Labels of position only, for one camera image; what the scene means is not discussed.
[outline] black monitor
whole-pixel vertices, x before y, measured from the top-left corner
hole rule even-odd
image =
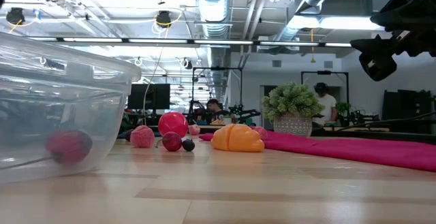
[[[148,84],[132,84],[127,107],[129,109],[142,109],[144,94]],[[170,109],[170,85],[150,84],[146,96],[145,109]]]

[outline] person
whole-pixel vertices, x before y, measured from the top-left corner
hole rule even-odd
[[[232,122],[234,123],[236,117],[233,114],[230,114],[230,112],[223,110],[217,99],[208,100],[206,106],[209,111],[213,112],[211,121],[212,125],[224,125],[224,118],[227,115],[232,118]]]
[[[323,125],[327,121],[336,121],[338,112],[336,110],[336,99],[329,95],[328,86],[323,82],[319,82],[315,85],[315,92],[317,93],[316,98],[318,102],[324,106],[324,109],[320,113],[322,118],[314,118],[313,122]]]

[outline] white shirt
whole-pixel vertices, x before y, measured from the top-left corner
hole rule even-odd
[[[316,99],[321,105],[324,105],[324,110],[320,112],[321,115],[324,115],[322,118],[313,118],[313,122],[318,123],[320,125],[324,125],[326,121],[332,120],[332,108],[336,107],[336,99],[326,94],[323,97],[320,97],[318,94],[315,95]]]

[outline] orange toy fruit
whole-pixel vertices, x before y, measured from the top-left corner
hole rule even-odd
[[[246,125],[226,125],[218,129],[211,141],[214,149],[258,153],[265,149],[258,132]]]

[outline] clear plastic container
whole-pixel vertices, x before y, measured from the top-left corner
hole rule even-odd
[[[140,76],[127,62],[0,33],[0,184],[97,166]],[[68,131],[86,134],[92,146],[84,159],[65,165],[46,144]]]

